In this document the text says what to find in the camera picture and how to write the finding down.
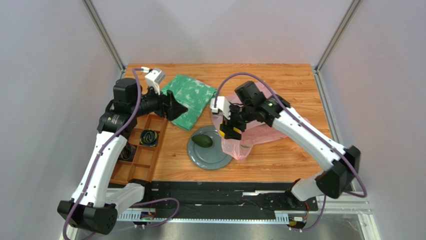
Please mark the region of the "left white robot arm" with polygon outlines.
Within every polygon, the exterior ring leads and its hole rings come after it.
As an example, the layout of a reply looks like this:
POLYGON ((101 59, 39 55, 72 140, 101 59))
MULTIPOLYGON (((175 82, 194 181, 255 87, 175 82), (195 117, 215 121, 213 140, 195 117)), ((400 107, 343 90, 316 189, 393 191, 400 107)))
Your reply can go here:
POLYGON ((187 111, 170 90, 155 92, 151 86, 142 94, 139 80, 122 78, 116 81, 113 99, 99 119, 96 142, 85 173, 71 198, 60 201, 57 207, 58 214, 65 220, 64 239, 68 238, 68 226, 90 231, 93 235, 109 234, 118 216, 143 199, 145 187, 138 183, 128 183, 107 196, 110 178, 137 118, 155 113, 172 121, 187 111))

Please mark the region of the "dark green avocado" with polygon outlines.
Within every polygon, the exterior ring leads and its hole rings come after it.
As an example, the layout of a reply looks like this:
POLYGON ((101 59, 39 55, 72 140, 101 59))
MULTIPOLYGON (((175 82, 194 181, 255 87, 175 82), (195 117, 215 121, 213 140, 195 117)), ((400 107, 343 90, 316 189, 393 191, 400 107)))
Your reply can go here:
POLYGON ((196 134, 191 137, 191 140, 199 147, 210 148, 213 146, 213 140, 206 134, 196 134))

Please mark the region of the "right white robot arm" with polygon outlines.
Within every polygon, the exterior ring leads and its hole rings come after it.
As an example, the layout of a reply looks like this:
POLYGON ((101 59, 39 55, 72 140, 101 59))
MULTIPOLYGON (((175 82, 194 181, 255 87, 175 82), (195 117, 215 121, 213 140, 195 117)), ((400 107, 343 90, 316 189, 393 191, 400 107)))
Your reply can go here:
POLYGON ((214 115, 222 114, 220 133, 225 139, 241 140, 247 124, 257 121, 291 138, 319 164, 322 171, 293 182, 287 190, 291 200, 306 201, 316 196, 337 199, 359 171, 361 152, 352 145, 344 145, 326 137, 303 119, 282 97, 266 97, 253 81, 235 89, 239 103, 231 103, 224 96, 211 100, 214 115))

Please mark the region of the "pink plastic bag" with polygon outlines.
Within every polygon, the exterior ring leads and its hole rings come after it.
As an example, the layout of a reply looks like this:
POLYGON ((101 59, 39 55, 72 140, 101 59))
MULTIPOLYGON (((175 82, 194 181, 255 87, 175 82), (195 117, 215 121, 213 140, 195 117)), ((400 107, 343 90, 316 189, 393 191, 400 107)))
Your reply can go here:
MULTIPOLYGON (((255 85, 265 97, 272 96, 271 92, 262 83, 256 82, 255 85)), ((230 103, 241 103, 236 93, 228 95, 225 98, 230 103)), ((211 114, 212 123, 217 131, 220 130, 222 119, 223 116, 221 113, 211 114)), ((246 125, 246 130, 241 134, 241 140, 224 139, 221 136, 220 142, 221 149, 225 154, 230 155, 237 161, 243 161, 249 156, 254 145, 266 144, 286 138, 288 136, 284 133, 255 120, 246 125)))

